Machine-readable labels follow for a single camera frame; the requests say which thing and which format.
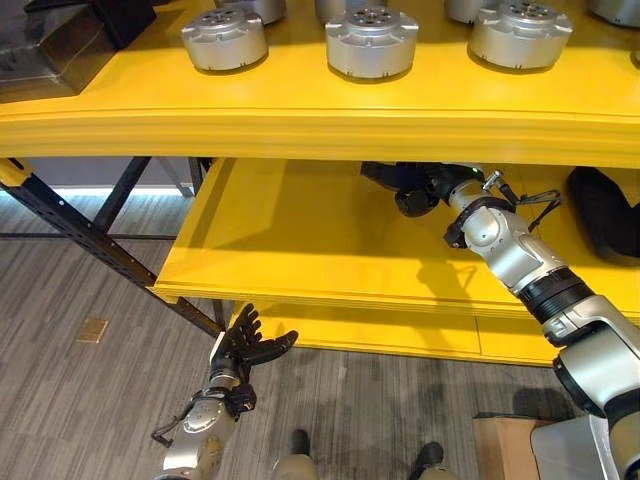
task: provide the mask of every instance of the person's foot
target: person's foot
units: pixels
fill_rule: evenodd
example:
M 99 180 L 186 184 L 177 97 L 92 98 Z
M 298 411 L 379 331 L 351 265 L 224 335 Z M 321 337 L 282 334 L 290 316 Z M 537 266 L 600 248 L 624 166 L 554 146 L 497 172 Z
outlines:
M 293 455 L 306 455 L 309 456 L 311 452 L 311 441 L 309 440 L 309 434 L 304 430 L 296 430 L 291 434 L 291 453 Z
M 413 464 L 409 480 L 418 480 L 427 468 L 439 465 L 444 460 L 444 449 L 438 442 L 429 442 L 418 454 Z

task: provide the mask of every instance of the white wall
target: white wall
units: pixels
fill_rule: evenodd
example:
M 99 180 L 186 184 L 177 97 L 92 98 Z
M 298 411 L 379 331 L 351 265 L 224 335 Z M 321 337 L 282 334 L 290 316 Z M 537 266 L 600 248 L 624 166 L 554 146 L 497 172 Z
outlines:
M 36 175 L 52 187 L 109 187 L 115 185 L 130 157 L 29 158 Z M 186 157 L 168 157 L 182 183 L 191 184 Z M 172 186 L 157 159 L 151 159 L 138 185 Z

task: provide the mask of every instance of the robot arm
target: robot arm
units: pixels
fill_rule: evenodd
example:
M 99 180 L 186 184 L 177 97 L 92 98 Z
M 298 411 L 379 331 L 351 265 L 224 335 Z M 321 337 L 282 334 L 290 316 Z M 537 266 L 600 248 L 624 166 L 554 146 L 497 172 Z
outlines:
M 458 217 L 445 240 L 480 255 L 541 323 L 549 342 L 564 347 L 553 364 L 558 379 L 579 407 L 608 419 L 621 478 L 635 479 L 640 472 L 640 330 L 530 234 L 515 213 L 524 197 L 515 196 L 499 172 L 485 182 L 477 169 L 460 165 L 366 162 L 362 174 L 396 191 L 406 215 L 427 213 L 440 200 L 455 209 Z M 505 198 L 492 196 L 492 186 Z
M 246 305 L 233 327 L 216 340 L 206 387 L 191 398 L 181 415 L 151 434 L 168 448 L 162 472 L 154 480 L 212 480 L 217 475 L 238 418 L 255 408 L 251 367 L 284 355 L 298 338 L 291 331 L 262 340 L 257 318 L 253 305 Z M 175 437 L 165 438 L 174 428 Z

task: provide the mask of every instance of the silver cylindrical motor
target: silver cylindrical motor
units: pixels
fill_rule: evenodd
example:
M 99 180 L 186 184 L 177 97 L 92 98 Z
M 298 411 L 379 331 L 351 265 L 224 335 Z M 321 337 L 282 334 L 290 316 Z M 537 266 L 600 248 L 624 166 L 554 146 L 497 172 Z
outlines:
M 287 16 L 287 2 L 285 0 L 216 0 L 216 6 L 219 8 L 240 7 L 247 12 L 257 13 L 265 25 Z
M 608 22 L 640 27 L 640 0 L 589 0 L 589 8 Z
M 315 0 L 316 18 L 323 25 L 346 10 L 356 8 L 382 6 L 386 7 L 387 0 Z
M 329 65 L 348 76 L 383 78 L 411 67 L 418 23 L 386 7 L 365 7 L 325 25 Z
M 473 23 L 481 8 L 495 3 L 495 0 L 444 0 L 444 11 L 452 20 Z
M 507 1 L 480 10 L 469 49 L 502 67 L 543 68 L 558 60 L 572 32 L 569 18 L 551 7 Z
M 232 70 L 257 62 L 268 52 L 260 16 L 237 7 L 198 15 L 182 29 L 193 64 L 202 70 Z

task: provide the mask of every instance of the yellow shelving unit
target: yellow shelving unit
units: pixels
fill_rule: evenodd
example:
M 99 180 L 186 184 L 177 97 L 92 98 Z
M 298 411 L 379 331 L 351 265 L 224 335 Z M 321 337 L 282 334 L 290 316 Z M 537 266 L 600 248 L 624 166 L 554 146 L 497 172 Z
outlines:
M 0 156 L 203 155 L 639 166 L 640 33 L 584 0 L 554 0 L 575 23 L 558 63 L 508 74 L 467 54 L 470 28 L 442 1 L 393 0 L 420 23 L 411 71 L 349 82 L 326 65 L 309 0 L 267 29 L 254 69 L 202 74 L 180 28 L 210 0 L 158 7 L 157 20 L 76 97 L 0 105 Z
M 504 171 L 533 193 L 562 187 L 570 168 Z M 638 172 L 612 172 L 637 198 Z M 296 328 L 305 346 L 548 363 L 554 349 L 520 302 L 479 257 L 444 243 L 453 215 L 441 205 L 403 217 L 354 162 L 218 161 L 153 291 L 266 305 L 267 332 Z M 569 206 L 543 227 L 587 284 L 638 321 L 640 270 L 595 257 Z
M 358 162 L 513 164 L 503 170 L 529 193 L 558 188 L 567 166 L 617 167 L 607 173 L 637 201 L 640 33 L 598 20 L 584 0 L 551 3 L 575 24 L 560 60 L 511 74 L 469 57 L 470 27 L 447 20 L 441 0 L 391 0 L 420 23 L 413 67 L 356 83 L 328 69 L 310 0 L 287 0 L 261 64 L 224 75 L 196 71 L 180 39 L 213 3 L 173 1 L 80 95 L 0 105 L 0 157 L 239 158 L 209 173 L 159 295 L 254 301 L 267 334 L 297 328 L 306 346 L 548 364 L 554 349 L 535 320 L 483 262 L 445 245 L 452 212 L 402 217 Z M 638 270 L 595 257 L 570 207 L 539 230 L 640 318 Z
M 550 365 L 557 355 L 533 318 L 254 304 L 266 337 L 294 329 L 303 347 L 525 365 Z

